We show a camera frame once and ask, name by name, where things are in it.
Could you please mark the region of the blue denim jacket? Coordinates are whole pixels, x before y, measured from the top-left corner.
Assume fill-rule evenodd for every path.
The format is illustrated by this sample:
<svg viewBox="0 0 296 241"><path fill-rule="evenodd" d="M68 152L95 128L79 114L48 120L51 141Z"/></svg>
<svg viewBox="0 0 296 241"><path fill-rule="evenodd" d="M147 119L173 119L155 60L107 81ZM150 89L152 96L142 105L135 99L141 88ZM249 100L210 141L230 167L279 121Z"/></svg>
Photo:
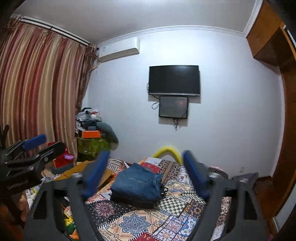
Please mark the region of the blue denim jacket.
<svg viewBox="0 0 296 241"><path fill-rule="evenodd" d="M140 200L156 201L160 200L161 173L153 173L143 166L134 163L128 169L118 173L113 184L112 191L125 197L135 197Z"/></svg>

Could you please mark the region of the pile of folded clothes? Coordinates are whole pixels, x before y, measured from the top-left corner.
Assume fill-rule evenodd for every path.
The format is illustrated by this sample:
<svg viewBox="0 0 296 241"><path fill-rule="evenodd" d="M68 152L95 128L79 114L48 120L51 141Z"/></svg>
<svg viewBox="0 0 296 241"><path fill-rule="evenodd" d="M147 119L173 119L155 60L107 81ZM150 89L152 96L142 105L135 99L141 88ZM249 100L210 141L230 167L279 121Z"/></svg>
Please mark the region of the pile of folded clothes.
<svg viewBox="0 0 296 241"><path fill-rule="evenodd" d="M97 122L102 122L99 111L95 108L83 108L75 115L76 131L87 131L90 126L96 126Z"/></svg>

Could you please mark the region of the yellow cartoon cloth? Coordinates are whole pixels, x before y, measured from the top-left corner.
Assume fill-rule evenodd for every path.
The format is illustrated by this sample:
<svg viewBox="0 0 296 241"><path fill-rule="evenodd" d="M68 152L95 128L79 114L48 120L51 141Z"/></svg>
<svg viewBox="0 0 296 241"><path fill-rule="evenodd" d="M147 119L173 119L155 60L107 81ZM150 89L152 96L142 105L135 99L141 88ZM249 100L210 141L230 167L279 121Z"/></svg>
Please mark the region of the yellow cartoon cloth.
<svg viewBox="0 0 296 241"><path fill-rule="evenodd" d="M69 237L72 238L76 230L76 225L74 222L74 218L72 216L71 207L70 206L64 207L63 205L61 206L62 206L62 212L63 212L63 220L66 227L66 233Z"/></svg>

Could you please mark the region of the red plush toy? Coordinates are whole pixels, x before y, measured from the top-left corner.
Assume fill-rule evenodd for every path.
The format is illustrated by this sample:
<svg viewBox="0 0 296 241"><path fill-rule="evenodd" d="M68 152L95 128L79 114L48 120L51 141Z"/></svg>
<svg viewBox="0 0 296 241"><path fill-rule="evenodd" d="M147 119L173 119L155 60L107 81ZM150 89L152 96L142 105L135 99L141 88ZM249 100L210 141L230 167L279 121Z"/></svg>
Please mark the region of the red plush toy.
<svg viewBox="0 0 296 241"><path fill-rule="evenodd" d="M66 166L66 165L74 162L74 158L75 158L74 155L69 153L67 146L63 142L62 142L62 144L65 147L63 154L61 154L57 158L50 161L49 166L53 166L55 168L61 168L63 166Z"/></svg>

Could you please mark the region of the orange shoe box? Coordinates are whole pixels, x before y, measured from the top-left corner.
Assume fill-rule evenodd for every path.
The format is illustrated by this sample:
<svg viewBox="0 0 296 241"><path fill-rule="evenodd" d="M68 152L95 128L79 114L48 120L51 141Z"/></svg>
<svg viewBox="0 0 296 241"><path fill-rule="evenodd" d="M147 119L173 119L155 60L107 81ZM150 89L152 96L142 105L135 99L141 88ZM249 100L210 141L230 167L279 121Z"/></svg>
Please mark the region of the orange shoe box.
<svg viewBox="0 0 296 241"><path fill-rule="evenodd" d="M100 138L100 131L84 131L81 135L82 138Z"/></svg>

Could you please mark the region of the green patterned storage box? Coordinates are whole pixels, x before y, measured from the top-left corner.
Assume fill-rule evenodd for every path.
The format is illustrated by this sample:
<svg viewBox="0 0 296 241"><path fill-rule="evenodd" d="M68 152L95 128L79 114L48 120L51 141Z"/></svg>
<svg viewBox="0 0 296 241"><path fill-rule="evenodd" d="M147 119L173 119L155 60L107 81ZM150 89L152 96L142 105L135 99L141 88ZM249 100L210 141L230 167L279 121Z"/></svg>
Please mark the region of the green patterned storage box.
<svg viewBox="0 0 296 241"><path fill-rule="evenodd" d="M105 138L77 137L78 162L93 161L101 151L109 151L110 143Z"/></svg>

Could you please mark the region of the brown wooden lap desk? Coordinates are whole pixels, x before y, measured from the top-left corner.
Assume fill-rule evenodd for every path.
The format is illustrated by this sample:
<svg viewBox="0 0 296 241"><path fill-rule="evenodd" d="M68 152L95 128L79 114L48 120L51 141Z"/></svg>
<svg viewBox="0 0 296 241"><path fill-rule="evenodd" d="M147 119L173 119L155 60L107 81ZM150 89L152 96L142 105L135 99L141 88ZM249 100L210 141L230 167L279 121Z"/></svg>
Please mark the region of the brown wooden lap desk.
<svg viewBox="0 0 296 241"><path fill-rule="evenodd" d="M90 168L94 167L93 163L95 161L84 161L79 162L75 167L65 171L59 177L55 178L55 181L65 180L71 177L72 174L75 173L83 173L85 170L89 170ZM96 189L101 189L105 183L107 183L112 177L113 171L109 168L104 170L104 173L100 179L100 182L96 185Z"/></svg>

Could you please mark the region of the striped red beige curtain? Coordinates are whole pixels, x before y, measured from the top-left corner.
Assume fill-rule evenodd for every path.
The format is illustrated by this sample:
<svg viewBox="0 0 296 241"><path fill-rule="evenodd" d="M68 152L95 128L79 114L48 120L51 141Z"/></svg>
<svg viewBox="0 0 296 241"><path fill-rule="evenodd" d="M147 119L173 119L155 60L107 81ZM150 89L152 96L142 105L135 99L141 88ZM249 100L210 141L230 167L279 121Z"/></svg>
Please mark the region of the striped red beige curtain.
<svg viewBox="0 0 296 241"><path fill-rule="evenodd" d="M82 108L96 45L84 46L11 19L1 28L1 126L6 144L40 134L77 155L75 115Z"/></svg>

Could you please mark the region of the colourful patchwork bedspread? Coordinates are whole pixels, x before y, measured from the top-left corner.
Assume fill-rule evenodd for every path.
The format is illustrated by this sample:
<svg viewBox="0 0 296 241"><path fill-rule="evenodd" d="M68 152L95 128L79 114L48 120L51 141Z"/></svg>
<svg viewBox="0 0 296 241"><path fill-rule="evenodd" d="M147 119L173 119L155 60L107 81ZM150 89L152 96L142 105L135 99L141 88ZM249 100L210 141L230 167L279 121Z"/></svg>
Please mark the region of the colourful patchwork bedspread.
<svg viewBox="0 0 296 241"><path fill-rule="evenodd" d="M104 240L188 240L206 207L184 166L158 158L140 162L163 175L165 197L152 209L111 201L110 181L86 201L86 210Z"/></svg>

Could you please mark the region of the dark grey pillow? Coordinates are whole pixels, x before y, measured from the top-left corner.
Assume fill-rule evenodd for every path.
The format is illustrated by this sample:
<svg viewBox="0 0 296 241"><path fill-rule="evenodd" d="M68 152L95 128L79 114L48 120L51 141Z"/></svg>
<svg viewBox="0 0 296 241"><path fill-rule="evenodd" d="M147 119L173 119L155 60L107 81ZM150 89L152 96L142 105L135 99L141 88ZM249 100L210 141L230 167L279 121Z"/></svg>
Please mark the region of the dark grey pillow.
<svg viewBox="0 0 296 241"><path fill-rule="evenodd" d="M106 139L110 142L111 150L116 150L118 148L119 140L112 127L100 121L96 123L96 127L99 131L105 133Z"/></svg>

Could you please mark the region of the yellow curved pillow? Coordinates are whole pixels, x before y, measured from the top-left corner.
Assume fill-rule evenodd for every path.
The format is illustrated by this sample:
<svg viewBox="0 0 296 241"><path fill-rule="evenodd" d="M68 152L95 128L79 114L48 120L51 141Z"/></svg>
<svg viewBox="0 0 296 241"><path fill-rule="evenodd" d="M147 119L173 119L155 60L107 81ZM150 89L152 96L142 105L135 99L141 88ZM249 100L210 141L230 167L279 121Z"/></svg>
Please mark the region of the yellow curved pillow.
<svg viewBox="0 0 296 241"><path fill-rule="evenodd" d="M178 164L183 164L181 154L172 146L163 146L158 149L153 155L153 158L160 158L165 155L171 155Z"/></svg>

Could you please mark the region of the brown wooden door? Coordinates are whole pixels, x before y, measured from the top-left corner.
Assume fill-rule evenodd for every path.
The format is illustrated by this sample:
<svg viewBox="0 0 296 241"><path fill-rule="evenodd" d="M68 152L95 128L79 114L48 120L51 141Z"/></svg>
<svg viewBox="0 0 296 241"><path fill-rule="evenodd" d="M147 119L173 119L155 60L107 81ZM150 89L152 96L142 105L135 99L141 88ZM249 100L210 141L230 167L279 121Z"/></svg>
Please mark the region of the brown wooden door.
<svg viewBox="0 0 296 241"><path fill-rule="evenodd" d="M284 206L295 185L295 46L286 27L277 33L281 40L275 43L276 56L285 98L285 125L280 156L273 174L276 203L273 216Z"/></svg>

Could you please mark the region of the brown wooden wardrobe top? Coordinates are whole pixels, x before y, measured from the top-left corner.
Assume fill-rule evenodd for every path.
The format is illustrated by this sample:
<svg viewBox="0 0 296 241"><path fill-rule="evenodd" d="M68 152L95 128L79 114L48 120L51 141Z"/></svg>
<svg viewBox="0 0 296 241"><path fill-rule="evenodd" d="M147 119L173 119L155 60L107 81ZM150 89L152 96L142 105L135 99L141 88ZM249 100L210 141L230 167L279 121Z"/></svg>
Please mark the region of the brown wooden wardrobe top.
<svg viewBox="0 0 296 241"><path fill-rule="evenodd" d="M285 58L285 36L280 28L281 18L267 1L263 1L257 19L247 36L256 60L278 66Z"/></svg>

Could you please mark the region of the small grey wall panel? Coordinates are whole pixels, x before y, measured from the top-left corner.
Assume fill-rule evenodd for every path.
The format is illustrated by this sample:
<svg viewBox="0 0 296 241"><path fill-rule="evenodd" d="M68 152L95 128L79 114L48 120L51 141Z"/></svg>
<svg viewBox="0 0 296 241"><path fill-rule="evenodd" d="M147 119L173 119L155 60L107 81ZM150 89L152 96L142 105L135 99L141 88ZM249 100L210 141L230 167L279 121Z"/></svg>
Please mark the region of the small grey wall panel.
<svg viewBox="0 0 296 241"><path fill-rule="evenodd" d="M159 117L187 119L188 104L187 97L161 96L159 98Z"/></svg>

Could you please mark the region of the black wall television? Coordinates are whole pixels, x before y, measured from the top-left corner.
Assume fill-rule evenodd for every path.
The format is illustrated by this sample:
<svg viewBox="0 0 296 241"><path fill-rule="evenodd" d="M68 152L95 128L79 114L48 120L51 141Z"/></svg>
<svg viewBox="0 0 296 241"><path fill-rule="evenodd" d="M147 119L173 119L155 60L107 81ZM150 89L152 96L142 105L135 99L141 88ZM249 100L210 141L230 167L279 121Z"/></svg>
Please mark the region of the black wall television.
<svg viewBox="0 0 296 241"><path fill-rule="evenodd" d="M199 66L151 66L147 90L149 95L200 96Z"/></svg>

